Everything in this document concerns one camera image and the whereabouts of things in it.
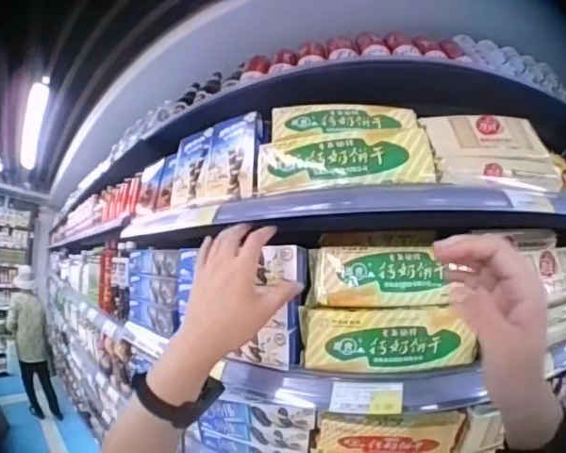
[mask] floor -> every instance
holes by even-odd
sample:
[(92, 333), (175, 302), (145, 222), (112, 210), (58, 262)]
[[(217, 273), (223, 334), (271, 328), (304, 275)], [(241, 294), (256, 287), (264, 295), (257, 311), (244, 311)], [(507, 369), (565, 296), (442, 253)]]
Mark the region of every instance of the floor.
[(53, 378), (58, 403), (65, 419), (50, 415), (39, 382), (35, 382), (38, 399), (46, 418), (38, 420), (29, 413), (29, 403), (19, 377), (0, 377), (0, 406), (10, 423), (6, 453), (98, 453), (99, 446), (90, 429), (75, 411), (65, 388)]

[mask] hand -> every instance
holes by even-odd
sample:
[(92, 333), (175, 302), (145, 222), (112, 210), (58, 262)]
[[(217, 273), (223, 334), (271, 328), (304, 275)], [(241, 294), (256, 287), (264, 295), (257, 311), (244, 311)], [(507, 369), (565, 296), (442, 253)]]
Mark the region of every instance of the hand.
[(448, 272), (451, 302), (478, 337), (484, 381), (508, 441), (514, 448), (543, 446), (562, 412), (544, 379), (547, 296), (539, 276), (509, 242), (492, 235), (438, 241), (434, 255), (472, 270)]
[(216, 361), (249, 342), (279, 308), (304, 289), (300, 282), (280, 280), (274, 287), (256, 291), (260, 251), (276, 228), (267, 226), (247, 234), (249, 229), (241, 224), (226, 229), (215, 240), (207, 237), (197, 254), (181, 335), (201, 338), (203, 352)]

